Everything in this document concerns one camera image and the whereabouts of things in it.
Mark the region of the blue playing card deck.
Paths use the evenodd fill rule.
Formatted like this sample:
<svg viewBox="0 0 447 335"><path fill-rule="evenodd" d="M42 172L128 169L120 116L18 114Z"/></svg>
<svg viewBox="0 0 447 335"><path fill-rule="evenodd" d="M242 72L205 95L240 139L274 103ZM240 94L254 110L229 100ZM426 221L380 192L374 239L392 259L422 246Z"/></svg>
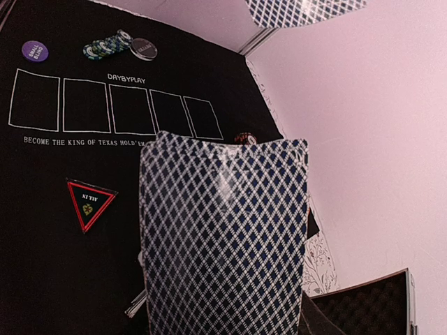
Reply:
<svg viewBox="0 0 447 335"><path fill-rule="evenodd" d="M161 131L140 154L150 334L297 334L308 144L231 145Z"/></svg>

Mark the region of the purple small blind button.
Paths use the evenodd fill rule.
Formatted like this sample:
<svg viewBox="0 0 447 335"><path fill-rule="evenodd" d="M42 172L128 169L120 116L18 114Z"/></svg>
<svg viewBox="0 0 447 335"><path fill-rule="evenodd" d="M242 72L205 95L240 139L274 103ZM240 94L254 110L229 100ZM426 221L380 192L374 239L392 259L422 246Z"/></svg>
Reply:
<svg viewBox="0 0 447 335"><path fill-rule="evenodd" d="M42 42L28 40L22 45L22 55L27 61L40 63L49 57L49 51Z"/></svg>

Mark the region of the red triangular all-in marker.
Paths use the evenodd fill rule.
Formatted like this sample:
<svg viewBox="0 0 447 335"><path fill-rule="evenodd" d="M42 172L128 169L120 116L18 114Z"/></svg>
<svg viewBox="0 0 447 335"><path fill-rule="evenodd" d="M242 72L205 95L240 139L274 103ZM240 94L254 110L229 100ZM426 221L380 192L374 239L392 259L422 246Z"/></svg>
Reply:
<svg viewBox="0 0 447 335"><path fill-rule="evenodd" d="M118 195L117 191L77 179L66 178L66 185L83 234L90 231Z"/></svg>

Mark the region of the clear acrylic dealer button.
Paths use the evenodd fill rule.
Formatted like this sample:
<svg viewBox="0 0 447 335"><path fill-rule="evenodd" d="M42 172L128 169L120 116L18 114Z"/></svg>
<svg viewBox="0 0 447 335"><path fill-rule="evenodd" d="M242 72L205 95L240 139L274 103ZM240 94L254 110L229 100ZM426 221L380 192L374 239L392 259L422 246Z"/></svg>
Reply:
<svg viewBox="0 0 447 335"><path fill-rule="evenodd" d="M158 54L155 45L144 38L134 38L131 42L130 50L134 56L143 61L152 61Z"/></svg>

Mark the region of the dealt blue card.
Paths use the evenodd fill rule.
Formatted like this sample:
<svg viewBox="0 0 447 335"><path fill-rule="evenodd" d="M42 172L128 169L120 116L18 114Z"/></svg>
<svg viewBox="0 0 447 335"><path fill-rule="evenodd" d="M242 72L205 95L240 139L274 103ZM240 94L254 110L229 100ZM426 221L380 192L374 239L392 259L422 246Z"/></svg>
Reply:
<svg viewBox="0 0 447 335"><path fill-rule="evenodd" d="M364 0L246 0L260 28L283 29L317 24L363 9Z"/></svg>

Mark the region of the green blue poker chip stack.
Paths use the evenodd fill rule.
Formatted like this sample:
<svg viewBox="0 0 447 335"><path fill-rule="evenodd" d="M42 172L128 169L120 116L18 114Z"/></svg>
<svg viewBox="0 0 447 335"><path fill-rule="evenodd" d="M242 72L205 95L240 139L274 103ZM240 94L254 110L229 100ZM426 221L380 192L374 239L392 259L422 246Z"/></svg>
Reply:
<svg viewBox="0 0 447 335"><path fill-rule="evenodd" d="M118 29L115 35L104 39L92 41L83 47L82 52L86 58L92 61L99 61L130 48L132 36L122 29Z"/></svg>

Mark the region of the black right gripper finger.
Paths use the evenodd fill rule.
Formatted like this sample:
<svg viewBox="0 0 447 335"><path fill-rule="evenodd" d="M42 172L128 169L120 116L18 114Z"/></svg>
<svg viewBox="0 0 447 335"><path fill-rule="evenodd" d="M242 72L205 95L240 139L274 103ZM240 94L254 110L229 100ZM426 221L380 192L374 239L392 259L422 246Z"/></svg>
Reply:
<svg viewBox="0 0 447 335"><path fill-rule="evenodd" d="M321 312L306 292L303 292L298 335L345 335L345 333Z"/></svg>

